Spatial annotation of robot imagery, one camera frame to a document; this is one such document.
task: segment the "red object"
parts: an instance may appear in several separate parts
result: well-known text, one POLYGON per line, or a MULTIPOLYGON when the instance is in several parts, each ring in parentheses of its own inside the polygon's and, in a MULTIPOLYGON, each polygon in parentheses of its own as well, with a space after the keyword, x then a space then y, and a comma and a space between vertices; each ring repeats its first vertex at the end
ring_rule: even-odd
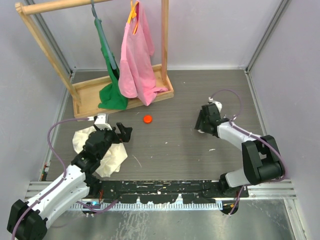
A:
POLYGON ((151 116, 151 115, 145 115, 145 116, 143 117, 143 121, 144 121, 145 124, 150 124, 150 123, 152 123, 152 116, 151 116))

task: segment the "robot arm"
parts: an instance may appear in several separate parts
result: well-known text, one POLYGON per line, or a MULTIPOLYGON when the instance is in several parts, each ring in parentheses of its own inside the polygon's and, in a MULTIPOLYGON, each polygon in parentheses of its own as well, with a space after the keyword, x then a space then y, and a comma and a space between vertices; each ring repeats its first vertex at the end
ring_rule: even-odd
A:
POLYGON ((284 174, 284 166, 279 158, 258 139, 271 145, 277 152, 275 139, 270 136, 248 133, 226 117, 221 118, 222 104, 209 98, 209 103, 202 106, 195 129, 226 140, 242 151, 243 167, 220 176, 219 187, 222 192, 243 185, 257 185, 284 174))
POLYGON ((47 188, 27 202, 16 201, 9 216, 7 230, 13 229, 20 216, 39 198, 61 181, 64 181, 50 194, 36 204, 19 224, 15 237, 19 240, 42 240, 48 228, 76 201, 86 196, 95 196, 101 188, 99 179, 92 174, 100 166, 100 161, 112 144, 129 142, 132 128, 117 123, 120 133, 108 124, 108 116, 99 114, 94 122, 96 131, 92 132, 81 151, 66 169, 66 177, 60 175, 47 188))

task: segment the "blue hanger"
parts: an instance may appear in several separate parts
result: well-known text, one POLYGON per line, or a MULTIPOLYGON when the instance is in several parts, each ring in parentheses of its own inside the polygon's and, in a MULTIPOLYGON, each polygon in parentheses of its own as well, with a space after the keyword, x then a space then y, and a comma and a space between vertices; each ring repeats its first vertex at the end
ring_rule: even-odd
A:
POLYGON ((102 24, 101 24, 101 20, 98 18, 97 13, 96 13, 96 9, 95 9, 95 1, 91 0, 91 5, 92 5, 92 14, 94 16, 94 21, 96 22, 96 28, 97 31, 100 33, 101 37, 102 37, 102 41, 103 44, 106 46, 106 51, 109 57, 109 61, 110 61, 110 65, 112 67, 113 70, 117 69, 117 64, 116 61, 114 59, 114 56, 112 55, 111 51, 110 51, 110 47, 108 45, 107 39, 106 39, 106 35, 104 33, 104 30, 102 28, 102 24))

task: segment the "wooden pole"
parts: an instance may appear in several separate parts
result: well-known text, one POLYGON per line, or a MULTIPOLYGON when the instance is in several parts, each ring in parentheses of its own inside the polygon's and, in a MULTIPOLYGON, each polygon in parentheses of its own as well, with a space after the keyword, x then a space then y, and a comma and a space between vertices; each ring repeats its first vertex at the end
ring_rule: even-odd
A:
MULTIPOLYGON (((94 0, 95 3, 102 3, 111 0, 94 0)), ((68 9, 91 4, 91 0, 58 0, 37 3, 27 6, 21 6, 21 10, 25 15, 41 14, 60 9, 68 9)))
POLYGON ((168 64, 168 15, 169 0, 161 2, 161 57, 162 57, 162 81, 167 84, 167 64, 168 64))
POLYGON ((15 4, 15 9, 19 13, 21 19, 23 20, 24 24, 27 26, 29 31, 31 32, 32 36, 44 52, 45 56, 48 58, 49 62, 52 64, 54 70, 56 73, 59 75, 61 78, 62 82, 70 92, 71 96, 73 99, 77 101, 77 103, 80 105, 81 104, 81 99, 80 96, 78 95, 76 89, 74 86, 72 86, 69 77, 66 75, 65 71, 60 65, 60 62, 57 60, 55 54, 51 50, 51 47, 49 46, 47 40, 43 36, 43 34, 40 32, 38 29, 37 25, 33 21, 33 19, 30 16, 27 16, 23 13, 22 8, 24 5, 21 2, 18 2, 15 4))

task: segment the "green cloth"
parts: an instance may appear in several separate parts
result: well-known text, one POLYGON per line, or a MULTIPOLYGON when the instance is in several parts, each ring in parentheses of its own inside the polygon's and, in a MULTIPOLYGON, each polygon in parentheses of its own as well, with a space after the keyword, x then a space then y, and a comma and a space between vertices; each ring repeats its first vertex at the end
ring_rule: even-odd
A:
POLYGON ((119 68, 116 66, 116 69, 112 69, 110 64, 110 59, 108 56, 107 46, 105 44, 105 34, 102 30, 101 26, 101 20, 95 19, 94 25, 98 31, 99 39, 101 43, 101 52, 103 54, 103 57, 105 59, 106 68, 108 70, 111 82, 107 86, 105 86, 100 92, 100 100, 101 103, 99 103, 98 107, 100 109, 117 109, 117 110, 125 110, 128 105, 128 99, 123 96, 120 92, 118 80, 119 80, 119 68))

